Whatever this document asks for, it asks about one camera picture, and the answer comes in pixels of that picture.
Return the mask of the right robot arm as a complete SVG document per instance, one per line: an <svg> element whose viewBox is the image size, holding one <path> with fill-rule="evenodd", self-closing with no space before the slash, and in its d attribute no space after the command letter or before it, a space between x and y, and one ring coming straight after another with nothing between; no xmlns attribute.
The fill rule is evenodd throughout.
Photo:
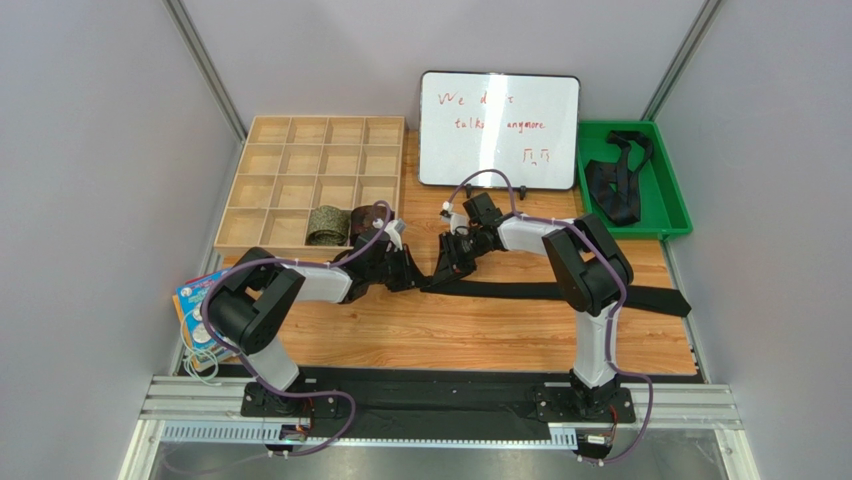
<svg viewBox="0 0 852 480"><path fill-rule="evenodd" d="M569 372L573 409L589 418L613 409L619 369L613 346L616 324L633 271L613 237L594 214L544 220L504 214L486 193L464 202L458 213L444 203L450 229L439 236L439 257L426 291L474 298L564 300L576 312L577 347ZM547 258L552 283L489 283L469 280L476 261L491 252L526 252Z"/></svg>

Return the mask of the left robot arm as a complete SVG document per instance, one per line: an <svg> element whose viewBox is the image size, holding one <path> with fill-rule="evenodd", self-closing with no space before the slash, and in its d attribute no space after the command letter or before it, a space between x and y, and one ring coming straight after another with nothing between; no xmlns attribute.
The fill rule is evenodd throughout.
<svg viewBox="0 0 852 480"><path fill-rule="evenodd" d="M253 247L210 288L200 313L210 336L292 411L295 402L307 404L316 396L302 388L299 367L278 338L295 304L350 304L374 285L401 292L426 283L407 245L370 229L329 263L284 259Z"/></svg>

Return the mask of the black tie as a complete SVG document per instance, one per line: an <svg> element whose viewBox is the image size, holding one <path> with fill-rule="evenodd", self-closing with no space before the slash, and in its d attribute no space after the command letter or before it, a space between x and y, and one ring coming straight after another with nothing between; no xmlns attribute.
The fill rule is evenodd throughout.
<svg viewBox="0 0 852 480"><path fill-rule="evenodd" d="M564 288L558 282L532 283L489 283L478 281L457 280L437 286L426 286L421 289L425 293L475 298L495 298L510 300L548 300L566 301L577 311L600 313L611 303L620 298L620 290L616 287L605 287L601 292L580 285ZM626 308L656 312L664 315L686 317L692 306L684 295L676 289L627 286L627 299L623 304Z"/></svg>

